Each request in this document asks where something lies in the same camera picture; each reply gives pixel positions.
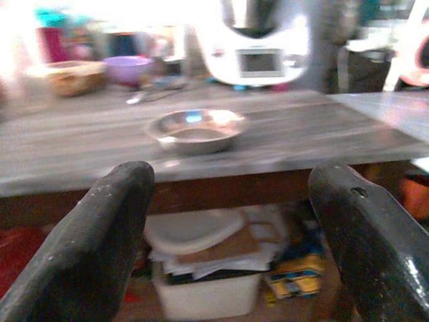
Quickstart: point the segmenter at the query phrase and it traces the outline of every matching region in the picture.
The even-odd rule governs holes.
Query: metal bowl
[[[248,127],[246,117],[232,111],[193,109],[163,115],[147,132],[167,150],[207,154],[228,148]]]

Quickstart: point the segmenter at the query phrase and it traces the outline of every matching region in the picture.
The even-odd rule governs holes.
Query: gray table top
[[[27,99],[31,113],[0,125],[0,196],[87,189],[132,160],[148,161],[157,182],[167,182],[299,170],[327,160],[361,164],[429,156],[429,144],[312,91],[238,93],[192,85],[131,106],[125,104],[128,95],[106,89],[69,99]],[[345,103],[358,106],[359,96]],[[361,106],[372,105],[363,100]],[[145,135],[150,119],[191,108],[244,113],[251,129],[229,150],[203,156],[164,151]]]

